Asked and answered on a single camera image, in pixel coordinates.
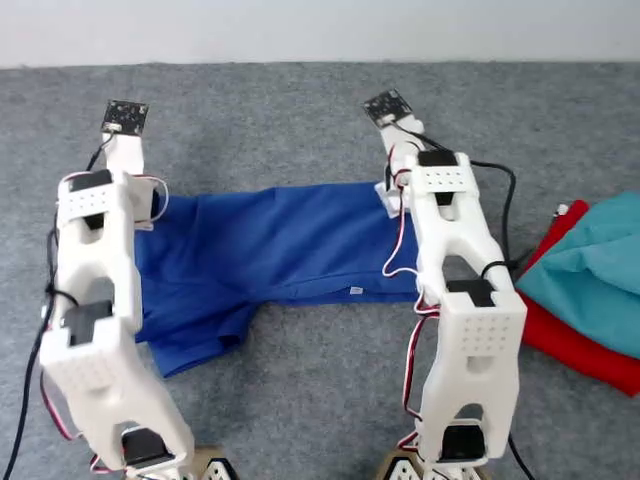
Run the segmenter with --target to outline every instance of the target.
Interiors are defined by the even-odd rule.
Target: white 3d-printed robot arm
[[[417,288],[427,304],[440,305],[436,359],[415,420],[424,478],[438,478],[434,467],[450,478],[477,478],[469,467],[502,456],[507,444],[526,306],[505,266],[490,268],[484,279],[445,279],[447,256],[462,257],[478,276],[504,260],[484,219],[467,155],[423,145],[412,135],[423,132],[422,123],[394,90],[364,106],[389,158],[387,181],[376,191],[390,217],[398,215],[403,196],[419,249]],[[393,174],[405,170],[397,188]],[[465,418],[470,406],[476,414]]]
[[[162,382],[144,366],[134,338],[142,326],[134,230],[150,219],[154,184],[136,176],[144,165],[138,135],[116,133],[108,147],[107,170],[72,174],[58,188],[55,288],[79,305],[56,298],[40,363],[109,469],[191,480],[192,433]],[[113,302],[91,303],[89,289],[103,278],[113,284]],[[131,423],[137,427],[123,432]]]

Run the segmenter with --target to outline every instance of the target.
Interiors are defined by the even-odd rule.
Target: perforated panel
[[[427,192],[466,192],[472,187],[464,169],[460,167],[422,167]]]
[[[477,315],[464,319],[462,351],[467,355],[496,355],[511,341],[513,330],[509,315]]]
[[[78,192],[69,192],[60,199],[58,215],[62,221],[88,217],[109,210],[114,185],[102,185]]]

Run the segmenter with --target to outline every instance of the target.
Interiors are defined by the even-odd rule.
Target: wooden base
[[[222,453],[222,449],[218,447],[196,447],[196,453],[193,457],[193,473],[196,475],[196,478],[202,478],[212,458],[223,457],[224,453]]]

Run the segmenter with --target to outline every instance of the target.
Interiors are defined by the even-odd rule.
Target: electrical wire
[[[85,170],[87,172],[89,172],[89,171],[91,171],[93,169],[94,165],[98,161],[98,158],[100,158],[100,154],[104,151],[104,147],[106,147],[107,144],[111,140],[113,140],[115,135],[116,135],[115,132],[111,132],[111,135],[109,135],[109,138],[107,138],[104,142],[102,142],[100,144],[100,146],[96,149],[96,151],[93,152],[93,155],[91,155],[91,158],[89,159],[89,163],[87,164],[87,168],[85,168]]]
[[[440,475],[442,478],[444,478],[444,480],[451,480],[449,477],[447,477],[444,473],[442,473],[439,470],[436,470],[435,468],[432,468],[431,470],[433,470],[437,475]]]
[[[107,467],[100,467],[98,463],[100,462],[100,457],[97,454],[94,454],[89,460],[89,471],[96,475],[106,475],[108,473],[113,473],[113,470],[110,470]]]
[[[42,336],[44,332],[49,328],[49,322],[51,320],[51,316],[53,314],[53,309],[55,307],[55,301],[57,296],[63,296],[70,300],[72,303],[78,304],[77,300],[73,298],[68,293],[56,290],[55,288],[55,274],[56,274],[56,266],[54,261],[54,242],[57,242],[57,232],[55,225],[56,216],[54,215],[54,225],[53,228],[47,234],[47,269],[49,274],[49,279],[47,283],[47,287],[45,292],[47,294],[48,300],[46,308],[42,315],[42,323],[38,328],[36,338],[33,341],[33,345],[31,347],[31,352],[29,353],[29,359],[27,360],[27,368],[24,374],[24,384],[22,389],[22,405],[20,407],[20,414],[18,417],[18,428],[16,429],[16,435],[13,440],[13,447],[11,448],[11,454],[9,455],[9,461],[7,462],[7,467],[2,476],[3,480],[9,480],[11,478],[11,473],[13,472],[13,468],[15,467],[16,460],[18,458],[18,452],[20,451],[20,445],[22,443],[22,436],[24,434],[24,426],[27,420],[27,413],[29,410],[29,396],[31,393],[31,377],[33,376],[33,369],[35,367],[36,359],[38,358],[38,352],[40,351],[40,345],[42,344]]]
[[[500,221],[500,243],[502,244],[502,253],[507,262],[511,262],[511,250],[509,248],[509,211],[511,210],[511,202],[513,200],[513,194],[516,191],[516,174],[513,173],[509,167],[500,163],[479,162],[477,160],[471,160],[471,165],[482,168],[493,168],[495,170],[501,170],[509,176],[509,188],[507,190],[507,196],[504,200],[502,207],[502,219]]]
[[[511,453],[513,453],[513,458],[516,459],[518,466],[524,472],[527,479],[536,480],[536,477],[533,476],[533,474],[531,473],[531,470],[529,470],[529,467],[527,467],[527,465],[524,463],[524,460],[522,460],[522,457],[520,456],[520,453],[516,448],[516,442],[513,441],[513,436],[511,435],[511,433],[509,433],[508,443],[509,443],[509,448],[511,449]]]
[[[391,125],[393,125],[394,127],[396,127],[398,130],[400,130],[401,132],[404,132],[406,134],[409,134],[415,138],[417,138],[418,140],[426,143],[427,145],[435,148],[436,150],[444,150],[447,152],[450,152],[451,150],[449,150],[447,147],[445,147],[444,145],[436,142],[435,140],[433,140],[432,138],[427,137],[426,135],[422,134],[422,133],[418,133],[418,132],[412,132],[411,130],[407,130],[404,127],[401,127],[400,125],[398,125],[397,122],[391,122]]]
[[[153,180],[155,181],[158,185],[160,185],[162,187],[162,189],[164,190],[164,203],[162,205],[162,208],[160,209],[160,211],[155,214],[153,217],[151,217],[149,220],[141,220],[139,222],[136,223],[146,223],[148,222],[155,222],[156,220],[160,219],[160,217],[162,217],[165,212],[167,211],[167,208],[169,207],[169,185],[167,185],[167,182],[165,182],[163,179],[161,179],[160,177],[155,177],[153,175],[134,175],[136,178],[145,178],[148,180]]]
[[[68,442],[71,442],[76,438],[82,437],[81,432],[71,433],[71,431],[65,425],[64,420],[62,419],[62,415],[60,415],[60,412],[58,411],[55,404],[49,397],[49,394],[47,393],[44,371],[40,372],[40,394],[42,395],[42,401],[44,402],[44,406],[49,412],[49,415],[51,416],[51,420],[53,421],[53,424],[55,425],[55,427],[58,429],[58,432],[60,433],[60,435]]]
[[[406,359],[405,370],[404,370],[404,382],[402,385],[402,406],[409,415],[411,415],[413,418],[419,421],[422,421],[422,417],[417,411],[415,411],[409,406],[409,398],[411,397],[411,386],[413,384],[413,364],[415,360],[415,351],[416,351],[418,339],[420,338],[420,333],[422,332],[422,327],[424,326],[425,321],[428,319],[439,318],[437,313],[438,313],[438,309],[436,308],[436,309],[433,309],[433,311],[430,314],[423,315],[420,318],[420,320],[414,327],[413,332],[411,332],[411,337],[409,337],[409,345],[407,347],[407,359]]]

